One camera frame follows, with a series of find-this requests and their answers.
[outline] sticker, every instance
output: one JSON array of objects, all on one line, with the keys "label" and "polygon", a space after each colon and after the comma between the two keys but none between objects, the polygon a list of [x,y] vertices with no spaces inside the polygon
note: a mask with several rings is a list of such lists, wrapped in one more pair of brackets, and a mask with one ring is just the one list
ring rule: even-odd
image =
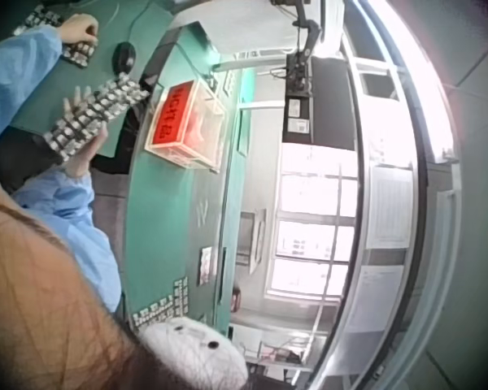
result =
[{"label": "sticker", "polygon": [[288,116],[290,118],[300,118],[300,101],[298,99],[290,99]]},{"label": "sticker", "polygon": [[309,134],[309,121],[307,119],[287,120],[287,132],[297,132],[298,134]]}]

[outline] hand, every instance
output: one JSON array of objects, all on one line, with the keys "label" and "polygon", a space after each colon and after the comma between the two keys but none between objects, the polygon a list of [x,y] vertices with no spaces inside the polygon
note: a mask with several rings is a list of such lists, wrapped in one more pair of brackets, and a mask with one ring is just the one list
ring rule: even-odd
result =
[{"label": "hand", "polygon": [[[86,99],[91,94],[90,87],[85,88],[83,98]],[[74,92],[73,106],[79,105],[81,102],[80,87],[76,87]],[[72,113],[71,103],[67,98],[63,100],[63,110],[65,114]],[[94,158],[96,153],[101,149],[108,137],[107,122],[102,122],[98,135],[85,145],[77,154],[72,156],[64,165],[65,172],[69,177],[82,177],[89,171],[90,161]]]},{"label": "hand", "polygon": [[56,28],[63,43],[98,44],[98,21],[91,15],[75,14]]}]

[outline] white hat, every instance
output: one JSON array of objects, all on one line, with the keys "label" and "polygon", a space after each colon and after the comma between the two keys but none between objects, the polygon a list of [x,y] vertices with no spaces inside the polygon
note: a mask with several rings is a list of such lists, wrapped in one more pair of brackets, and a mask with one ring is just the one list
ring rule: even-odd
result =
[{"label": "white hat", "polygon": [[171,318],[139,331],[139,338],[176,375],[195,388],[236,390],[247,381],[244,357],[210,327]]}]

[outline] blue shirt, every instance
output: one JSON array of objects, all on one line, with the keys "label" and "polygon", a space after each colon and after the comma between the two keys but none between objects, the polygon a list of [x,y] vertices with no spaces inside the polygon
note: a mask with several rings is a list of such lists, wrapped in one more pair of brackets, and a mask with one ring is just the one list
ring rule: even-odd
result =
[{"label": "blue shirt", "polygon": [[[48,26],[0,42],[0,134],[61,52],[59,35]],[[12,197],[67,243],[83,275],[114,311],[121,296],[120,274],[107,236],[92,221],[90,175],[72,179],[52,168],[28,180]]]}]

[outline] window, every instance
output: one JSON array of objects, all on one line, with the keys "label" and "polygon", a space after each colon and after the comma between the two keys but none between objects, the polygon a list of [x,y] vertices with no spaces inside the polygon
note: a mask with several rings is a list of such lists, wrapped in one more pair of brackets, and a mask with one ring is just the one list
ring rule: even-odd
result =
[{"label": "window", "polygon": [[355,152],[282,145],[268,294],[314,302],[342,295],[355,234],[357,178]]}]

